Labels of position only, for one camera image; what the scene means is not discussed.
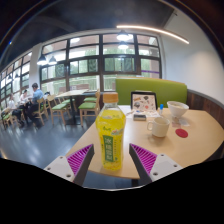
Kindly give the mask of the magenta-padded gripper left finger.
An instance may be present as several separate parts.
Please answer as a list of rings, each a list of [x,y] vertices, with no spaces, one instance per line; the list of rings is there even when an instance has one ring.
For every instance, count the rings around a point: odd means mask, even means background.
[[[93,155],[94,145],[90,144],[69,156],[57,157],[44,170],[81,186]]]

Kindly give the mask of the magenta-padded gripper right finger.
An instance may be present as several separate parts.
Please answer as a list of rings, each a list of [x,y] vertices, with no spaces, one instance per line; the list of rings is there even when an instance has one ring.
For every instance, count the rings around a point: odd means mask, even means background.
[[[166,154],[155,154],[132,143],[129,144],[129,154],[140,178],[145,183],[157,181],[182,169],[177,162]]]

